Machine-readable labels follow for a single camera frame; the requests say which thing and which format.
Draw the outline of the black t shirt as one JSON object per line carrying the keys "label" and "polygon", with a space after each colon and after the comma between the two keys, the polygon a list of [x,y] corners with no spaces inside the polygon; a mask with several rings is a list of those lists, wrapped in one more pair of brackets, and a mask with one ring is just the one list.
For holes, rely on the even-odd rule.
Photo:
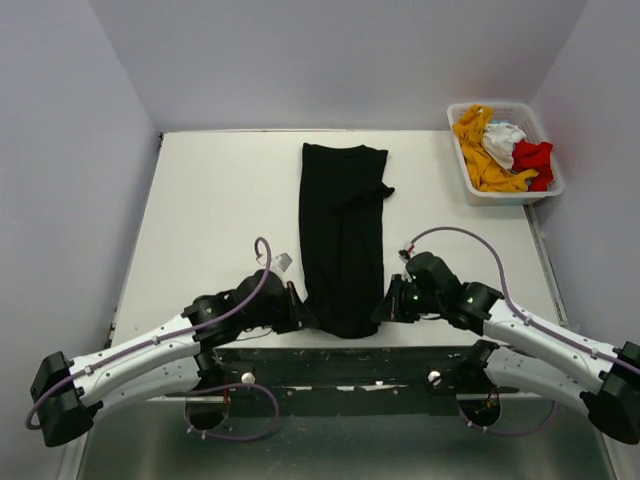
{"label": "black t shirt", "polygon": [[299,241],[306,307],[319,328],[343,339],[374,335],[384,297],[386,150],[305,143],[299,189]]}

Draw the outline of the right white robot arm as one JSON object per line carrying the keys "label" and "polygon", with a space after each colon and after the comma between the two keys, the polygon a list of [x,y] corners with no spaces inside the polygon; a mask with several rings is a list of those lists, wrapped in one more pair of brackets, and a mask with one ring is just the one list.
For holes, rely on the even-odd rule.
{"label": "right white robot arm", "polygon": [[453,389],[489,385],[533,393],[585,415],[621,443],[639,442],[639,346],[614,346],[562,328],[499,290],[462,282],[439,257],[406,256],[391,278],[375,323],[414,323],[428,315],[479,336],[450,378]]}

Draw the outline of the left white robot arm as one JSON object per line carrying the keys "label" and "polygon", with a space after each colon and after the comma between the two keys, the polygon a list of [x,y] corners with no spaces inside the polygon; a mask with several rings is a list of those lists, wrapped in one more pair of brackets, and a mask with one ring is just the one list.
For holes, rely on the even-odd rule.
{"label": "left white robot arm", "polygon": [[197,297],[183,312],[132,340],[92,354],[46,356],[30,387],[33,405],[25,426],[41,433],[48,447],[65,445],[118,407],[165,395],[229,395],[256,388],[232,381],[216,349],[247,330],[276,334],[319,324],[293,283],[268,269],[236,288]]}

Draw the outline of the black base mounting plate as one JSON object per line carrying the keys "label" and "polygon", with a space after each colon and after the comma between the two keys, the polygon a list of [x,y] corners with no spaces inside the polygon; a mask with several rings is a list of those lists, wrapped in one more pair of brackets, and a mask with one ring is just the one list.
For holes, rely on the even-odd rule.
{"label": "black base mounting plate", "polygon": [[222,387],[234,417],[374,416],[458,410],[480,398],[496,344],[463,347],[228,348],[198,355],[201,389]]}

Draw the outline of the yellow t shirt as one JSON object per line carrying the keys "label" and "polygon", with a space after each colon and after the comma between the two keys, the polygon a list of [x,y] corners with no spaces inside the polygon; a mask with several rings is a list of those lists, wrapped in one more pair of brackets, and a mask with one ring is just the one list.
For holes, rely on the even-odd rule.
{"label": "yellow t shirt", "polygon": [[473,104],[453,124],[452,131],[458,139],[472,186],[480,192],[523,193],[538,172],[527,169],[511,173],[500,166],[484,148],[484,128],[493,118],[494,110],[488,106]]}

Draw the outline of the white t shirt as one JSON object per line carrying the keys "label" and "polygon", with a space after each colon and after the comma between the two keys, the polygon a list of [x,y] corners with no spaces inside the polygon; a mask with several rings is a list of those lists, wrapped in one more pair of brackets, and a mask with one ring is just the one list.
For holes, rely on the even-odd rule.
{"label": "white t shirt", "polygon": [[516,145],[527,139],[526,133],[510,123],[489,123],[484,127],[482,144],[490,157],[502,168],[511,170]]}

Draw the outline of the red t shirt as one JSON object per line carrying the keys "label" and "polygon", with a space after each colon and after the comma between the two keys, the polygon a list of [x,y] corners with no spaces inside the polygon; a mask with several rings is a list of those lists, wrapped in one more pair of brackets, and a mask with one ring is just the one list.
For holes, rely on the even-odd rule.
{"label": "red t shirt", "polygon": [[535,170],[537,172],[537,176],[530,182],[530,191],[547,191],[554,181],[554,173],[551,166],[552,151],[553,145],[548,142],[532,144],[522,140],[515,145],[512,153],[513,170],[518,173],[527,170]]}

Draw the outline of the aluminium frame rail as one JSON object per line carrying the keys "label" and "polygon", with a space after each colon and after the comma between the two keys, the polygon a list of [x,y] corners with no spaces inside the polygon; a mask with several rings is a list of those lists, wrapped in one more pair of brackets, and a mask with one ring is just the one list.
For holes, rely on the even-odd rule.
{"label": "aluminium frame rail", "polygon": [[548,253],[545,235],[536,216],[535,209],[531,204],[527,204],[523,207],[523,210],[529,224],[533,242],[542,265],[543,274],[551,294],[552,303],[556,312],[556,316],[558,318],[558,323],[561,327],[573,331],[573,328],[567,316],[567,311],[562,299],[559,284],[555,276],[551,258]]}

